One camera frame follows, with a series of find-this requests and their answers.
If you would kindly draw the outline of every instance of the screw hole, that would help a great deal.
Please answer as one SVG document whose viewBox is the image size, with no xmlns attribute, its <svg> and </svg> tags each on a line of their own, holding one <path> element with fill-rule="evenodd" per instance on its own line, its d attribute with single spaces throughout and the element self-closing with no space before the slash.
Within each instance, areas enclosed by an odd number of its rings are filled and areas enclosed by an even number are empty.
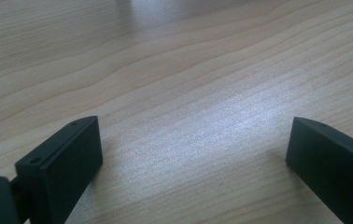
<svg viewBox="0 0 353 224">
<path fill-rule="evenodd" d="M 40 157 L 36 157 L 36 158 L 31 159 L 29 162 L 30 162 L 31 164 L 34 164 L 34 163 L 39 162 L 40 160 L 42 160 Z"/>
</svg>

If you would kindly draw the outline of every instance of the wooden table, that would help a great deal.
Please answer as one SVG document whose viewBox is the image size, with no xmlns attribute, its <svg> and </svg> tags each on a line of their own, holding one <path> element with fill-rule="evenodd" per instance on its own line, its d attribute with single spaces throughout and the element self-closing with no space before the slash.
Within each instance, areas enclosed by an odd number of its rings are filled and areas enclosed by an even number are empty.
<svg viewBox="0 0 353 224">
<path fill-rule="evenodd" d="M 0 175 L 89 115 L 67 223 L 341 223 L 284 158 L 295 116 L 353 137 L 353 1 L 0 1 Z"/>
</svg>

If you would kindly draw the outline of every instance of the black clamp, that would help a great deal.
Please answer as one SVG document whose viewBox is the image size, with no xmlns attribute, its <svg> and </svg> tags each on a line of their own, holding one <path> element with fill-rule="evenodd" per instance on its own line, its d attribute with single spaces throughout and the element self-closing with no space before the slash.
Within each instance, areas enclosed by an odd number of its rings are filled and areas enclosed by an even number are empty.
<svg viewBox="0 0 353 224">
<path fill-rule="evenodd" d="M 287 165 L 344 223 L 353 224 L 353 138 L 295 118 Z"/>
<path fill-rule="evenodd" d="M 67 124 L 0 176 L 0 224 L 65 223 L 102 163 L 98 118 Z"/>
</svg>

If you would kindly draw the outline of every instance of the tabletop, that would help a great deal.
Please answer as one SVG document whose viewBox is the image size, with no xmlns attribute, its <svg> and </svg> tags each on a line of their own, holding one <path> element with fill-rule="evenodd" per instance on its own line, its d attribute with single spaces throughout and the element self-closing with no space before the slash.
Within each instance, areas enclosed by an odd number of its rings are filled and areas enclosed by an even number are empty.
<svg viewBox="0 0 353 224">
<path fill-rule="evenodd" d="M 353 137 L 353 0 L 0 0 L 0 175 L 92 115 L 67 223 L 341 223 L 285 156 L 294 117 Z"/>
</svg>

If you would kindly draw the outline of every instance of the small hole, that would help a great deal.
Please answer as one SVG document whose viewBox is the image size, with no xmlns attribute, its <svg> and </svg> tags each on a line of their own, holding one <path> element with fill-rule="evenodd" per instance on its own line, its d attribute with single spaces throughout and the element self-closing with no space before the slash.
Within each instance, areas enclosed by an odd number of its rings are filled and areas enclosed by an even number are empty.
<svg viewBox="0 0 353 224">
<path fill-rule="evenodd" d="M 42 159 L 40 159 L 40 157 L 36 157 L 36 158 L 31 159 L 29 162 L 33 164 L 33 163 L 39 162 L 40 160 L 42 160 Z"/>
</svg>

